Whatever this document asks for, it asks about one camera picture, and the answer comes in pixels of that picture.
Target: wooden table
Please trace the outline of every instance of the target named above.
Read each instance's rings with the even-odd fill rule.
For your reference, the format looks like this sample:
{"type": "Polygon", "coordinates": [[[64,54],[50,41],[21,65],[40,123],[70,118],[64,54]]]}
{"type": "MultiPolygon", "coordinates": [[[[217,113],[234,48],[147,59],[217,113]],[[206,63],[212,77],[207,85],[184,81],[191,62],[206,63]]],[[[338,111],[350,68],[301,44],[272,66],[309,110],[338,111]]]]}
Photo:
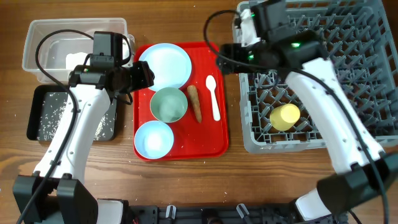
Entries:
{"type": "MultiPolygon", "coordinates": [[[[40,83],[22,70],[22,53],[34,19],[123,17],[137,46],[202,40],[205,19],[214,11],[234,9],[239,0],[2,0],[0,4],[0,223],[19,216],[12,186],[18,174],[30,175],[48,143],[30,141],[25,132],[33,92],[40,83]]],[[[398,36],[398,3],[384,1],[390,27],[398,36]]],[[[210,37],[231,41],[231,17],[216,19],[210,37]]],[[[85,186],[96,198],[128,199],[131,205],[259,205],[289,202],[333,173],[325,149],[253,155],[244,150],[239,112],[239,81],[225,77],[230,147],[220,158],[189,161],[140,161],[132,150],[132,107],[121,106],[124,123],[117,137],[96,142],[86,167],[85,186]]],[[[398,222],[398,184],[388,192],[391,223],[398,222]]],[[[364,223],[382,222],[380,198],[355,209],[364,223]]]]}

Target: green bowl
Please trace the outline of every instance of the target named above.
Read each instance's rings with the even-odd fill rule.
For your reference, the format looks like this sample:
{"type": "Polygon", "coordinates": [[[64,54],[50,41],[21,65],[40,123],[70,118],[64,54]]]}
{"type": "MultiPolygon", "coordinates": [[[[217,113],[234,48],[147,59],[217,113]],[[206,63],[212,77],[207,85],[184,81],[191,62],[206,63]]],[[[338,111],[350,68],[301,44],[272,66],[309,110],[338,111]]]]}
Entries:
{"type": "Polygon", "coordinates": [[[150,112],[159,121],[173,123],[181,119],[188,108],[185,94],[178,88],[166,87],[157,91],[150,100],[150,112]]]}

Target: gray basket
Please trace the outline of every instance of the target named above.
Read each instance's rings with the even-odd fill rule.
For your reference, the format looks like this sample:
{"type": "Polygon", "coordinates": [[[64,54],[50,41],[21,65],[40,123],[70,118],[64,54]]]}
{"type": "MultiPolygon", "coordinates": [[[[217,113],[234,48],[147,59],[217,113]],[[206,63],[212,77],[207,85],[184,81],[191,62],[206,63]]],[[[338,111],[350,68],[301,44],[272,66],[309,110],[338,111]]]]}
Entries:
{"type": "MultiPolygon", "coordinates": [[[[241,2],[238,10],[249,4],[241,2]]],[[[327,41],[336,75],[365,127],[383,146],[398,145],[397,50],[381,0],[287,0],[291,23],[317,31],[327,41]]],[[[239,30],[234,41],[240,42],[239,30]]],[[[325,147],[325,141],[297,95],[276,71],[239,74],[244,147],[251,153],[295,152],[325,147]],[[293,103],[301,118],[288,131],[269,122],[271,111],[293,103]]]]}

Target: blue bowl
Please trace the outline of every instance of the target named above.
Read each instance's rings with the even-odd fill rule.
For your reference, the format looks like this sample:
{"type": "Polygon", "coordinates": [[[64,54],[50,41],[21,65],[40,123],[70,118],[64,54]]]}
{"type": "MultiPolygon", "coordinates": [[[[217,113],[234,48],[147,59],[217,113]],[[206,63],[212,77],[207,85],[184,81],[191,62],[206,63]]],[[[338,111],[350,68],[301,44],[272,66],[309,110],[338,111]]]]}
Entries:
{"type": "Polygon", "coordinates": [[[149,121],[136,132],[134,145],[137,152],[147,159],[160,159],[172,149],[174,135],[172,129],[161,121],[149,121]]]}

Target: black container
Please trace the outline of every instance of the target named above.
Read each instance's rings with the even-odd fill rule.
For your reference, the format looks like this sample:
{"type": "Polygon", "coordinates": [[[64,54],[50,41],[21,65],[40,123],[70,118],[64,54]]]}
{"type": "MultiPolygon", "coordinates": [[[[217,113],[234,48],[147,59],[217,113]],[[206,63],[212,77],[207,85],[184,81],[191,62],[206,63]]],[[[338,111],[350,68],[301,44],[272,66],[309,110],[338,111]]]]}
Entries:
{"type": "MultiPolygon", "coordinates": [[[[35,89],[26,136],[30,140],[51,141],[67,104],[67,93],[58,85],[41,85],[35,89]]],[[[115,137],[117,101],[113,100],[98,126],[94,141],[115,137]]]]}

